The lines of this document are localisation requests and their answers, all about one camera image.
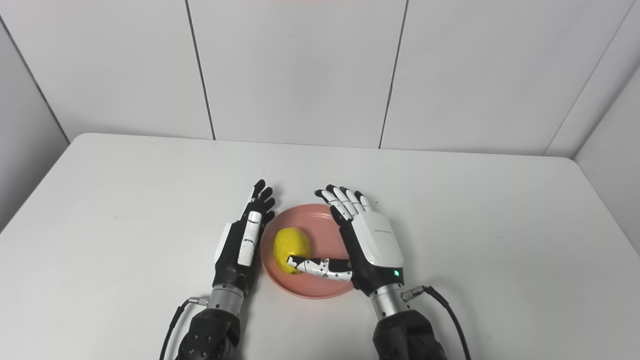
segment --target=pink plate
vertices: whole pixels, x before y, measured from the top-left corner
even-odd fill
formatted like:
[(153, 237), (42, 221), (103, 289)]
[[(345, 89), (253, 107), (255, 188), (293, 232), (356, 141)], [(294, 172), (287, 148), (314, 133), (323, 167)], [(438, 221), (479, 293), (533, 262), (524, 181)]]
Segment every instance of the pink plate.
[(276, 285), (286, 292), (306, 299), (328, 299), (353, 289), (349, 281), (328, 280), (309, 274), (289, 275), (283, 272), (273, 257), (273, 242), (278, 231), (286, 227), (297, 227), (307, 235), (311, 254), (315, 258), (349, 258), (338, 225), (329, 212), (329, 206), (294, 206), (283, 211), (269, 223), (260, 244), (262, 266)]

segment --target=cable connector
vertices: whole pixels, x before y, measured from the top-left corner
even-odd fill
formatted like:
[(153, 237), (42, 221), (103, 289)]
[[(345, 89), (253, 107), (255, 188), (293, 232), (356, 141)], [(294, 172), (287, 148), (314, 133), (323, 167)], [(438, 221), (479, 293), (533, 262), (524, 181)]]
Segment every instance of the cable connector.
[(201, 306), (206, 306), (209, 304), (209, 298), (208, 297), (199, 297), (199, 296), (192, 296), (187, 300), (190, 304), (198, 304)]
[(424, 287), (423, 286), (416, 286), (414, 288), (411, 288), (407, 291), (403, 291), (400, 293), (400, 299), (402, 299), (404, 302), (409, 302), (411, 299), (420, 296), (424, 293)]

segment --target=white table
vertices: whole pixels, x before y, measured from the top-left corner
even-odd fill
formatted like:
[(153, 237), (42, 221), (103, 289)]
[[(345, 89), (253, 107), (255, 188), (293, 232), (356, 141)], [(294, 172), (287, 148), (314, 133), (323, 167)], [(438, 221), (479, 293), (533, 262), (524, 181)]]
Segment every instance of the white table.
[[(0, 235), (0, 359), (155, 359), (262, 177), (279, 211), (328, 183), (363, 191), (475, 360), (640, 357), (640, 258), (570, 160), (83, 135)], [(357, 291), (304, 300), (261, 274), (247, 305), (246, 360), (376, 359)], [(447, 313), (413, 306), (463, 359)]]

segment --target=black cable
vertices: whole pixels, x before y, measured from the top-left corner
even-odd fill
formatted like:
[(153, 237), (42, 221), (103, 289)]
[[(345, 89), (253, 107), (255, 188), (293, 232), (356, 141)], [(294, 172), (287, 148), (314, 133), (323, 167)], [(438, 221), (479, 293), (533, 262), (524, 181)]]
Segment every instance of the black cable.
[(465, 359), (471, 360), (471, 354), (469, 353), (469, 347), (467, 346), (467, 339), (465, 338), (465, 333), (462, 331), (462, 326), (460, 326), (460, 322), (458, 321), (458, 317), (453, 313), (453, 309), (449, 306), (449, 302), (445, 299), (439, 292), (437, 292), (432, 286), (424, 286), (422, 285), (422, 289), (427, 294), (431, 295), (434, 299), (436, 299), (449, 313), (451, 316), (451, 320), (453, 320), (453, 324), (456, 326), (456, 330), (458, 331), (458, 336), (460, 337), (460, 342), (462, 343), (462, 350), (465, 352)]
[(171, 338), (171, 333), (173, 332), (173, 328), (180, 320), (180, 316), (184, 312), (184, 309), (189, 304), (189, 300), (185, 300), (182, 305), (180, 305), (176, 310), (175, 314), (173, 314), (173, 319), (171, 319), (171, 323), (169, 323), (169, 330), (166, 332), (166, 336), (164, 337), (164, 343), (162, 344), (162, 350), (160, 350), (160, 360), (164, 360), (164, 353), (166, 352), (166, 347), (169, 345), (169, 339)]

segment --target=wall seam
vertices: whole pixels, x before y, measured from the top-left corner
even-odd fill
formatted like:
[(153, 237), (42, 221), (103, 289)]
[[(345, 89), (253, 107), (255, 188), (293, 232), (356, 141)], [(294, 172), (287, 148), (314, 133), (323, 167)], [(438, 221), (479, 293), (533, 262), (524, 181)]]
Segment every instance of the wall seam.
[(402, 34), (404, 33), (404, 22), (406, 21), (406, 11), (409, 9), (409, 0), (404, 4), (404, 14), (402, 18), (402, 26), (400, 26), (400, 37), (398, 38), (398, 47), (396, 49), (396, 59), (394, 60), (394, 70), (391, 73), (391, 84), (389, 85), (389, 95), (387, 96), (387, 107), (385, 108), (385, 117), (382, 120), (382, 130), (380, 131), (380, 142), (378, 148), (382, 148), (382, 137), (385, 135), (385, 125), (387, 125), (387, 114), (389, 113), (389, 104), (391, 103), (391, 93), (394, 89), (394, 79), (396, 78), (396, 67), (398, 65), (398, 57), (400, 55), (400, 44), (402, 44)]
[(589, 76), (587, 77), (587, 80), (584, 82), (584, 84), (582, 84), (582, 88), (580, 89), (580, 91), (578, 92), (578, 96), (575, 97), (575, 99), (573, 100), (573, 103), (571, 104), (571, 107), (569, 108), (569, 111), (567, 111), (566, 115), (564, 116), (562, 122), (560, 122), (560, 126), (558, 126), (558, 128), (556, 129), (553, 137), (551, 138), (551, 141), (549, 141), (549, 144), (547, 145), (547, 148), (542, 152), (542, 156), (546, 155), (549, 147), (551, 147), (551, 144), (554, 142), (554, 140), (556, 139), (558, 133), (560, 132), (560, 129), (562, 129), (562, 126), (564, 125), (564, 122), (566, 121), (566, 119), (569, 117), (569, 114), (573, 111), (573, 107), (576, 105), (576, 103), (578, 102), (578, 99), (580, 99), (580, 96), (582, 95), (584, 89), (587, 87), (587, 84), (589, 83), (589, 81), (591, 80), (591, 77), (593, 77), (593, 74), (595, 73), (596, 69), (598, 68), (600, 62), (602, 61), (602, 58), (604, 58), (604, 55), (607, 53), (607, 51), (609, 50), (609, 47), (611, 46), (611, 44), (613, 43), (613, 40), (616, 38), (616, 35), (618, 35), (618, 31), (620, 30), (620, 28), (622, 27), (622, 24), (624, 24), (625, 20), (627, 19), (627, 16), (629, 15), (629, 13), (631, 12), (631, 9), (633, 9), (634, 5), (636, 4), (636, 0), (633, 0), (633, 2), (631, 3), (631, 6), (629, 6), (629, 9), (627, 9), (627, 12), (625, 13), (625, 16), (622, 18), (622, 21), (618, 24), (618, 27), (616, 28), (616, 31), (613, 33), (613, 36), (611, 37), (611, 39), (609, 40), (609, 43), (607, 43), (607, 46), (605, 46), (604, 51), (602, 51), (602, 54), (600, 55), (598, 61), (596, 62), (596, 65), (593, 67), (593, 69), (591, 70), (591, 73), (589, 73)]
[(11, 35), (11, 31), (9, 31), (9, 27), (4, 22), (4, 19), (2, 18), (2, 15), (0, 15), (0, 24), (2, 25), (2, 27), (6, 31), (7, 35), (9, 36), (9, 40), (11, 40), (11, 43), (13, 44), (13, 47), (15, 48), (15, 51), (18, 53), (18, 56), (20, 56), (20, 60), (22, 61), (22, 64), (24, 65), (25, 69), (27, 69), (27, 72), (29, 73), (29, 76), (31, 77), (31, 80), (33, 81), (33, 84), (36, 86), (36, 89), (38, 89), (38, 93), (40, 94), (40, 97), (42, 98), (42, 100), (44, 101), (45, 105), (47, 106), (47, 109), (49, 110), (49, 113), (51, 114), (51, 117), (53, 118), (53, 121), (56, 122), (56, 125), (58, 126), (58, 129), (60, 130), (60, 133), (62, 134), (62, 137), (64, 137), (64, 139), (67, 142), (67, 144), (71, 144), (71, 142), (69, 141), (69, 137), (65, 133), (65, 130), (62, 128), (62, 125), (60, 125), (60, 121), (58, 121), (58, 118), (56, 117), (56, 114), (53, 112), (53, 109), (51, 108), (51, 105), (49, 104), (49, 101), (47, 100), (46, 96), (42, 92), (42, 89), (40, 88), (40, 85), (36, 81), (36, 78), (34, 77), (33, 72), (29, 68), (29, 65), (27, 64), (27, 61), (24, 59), (24, 56), (22, 55), (22, 52), (18, 48), (18, 44), (16, 44), (15, 39)]

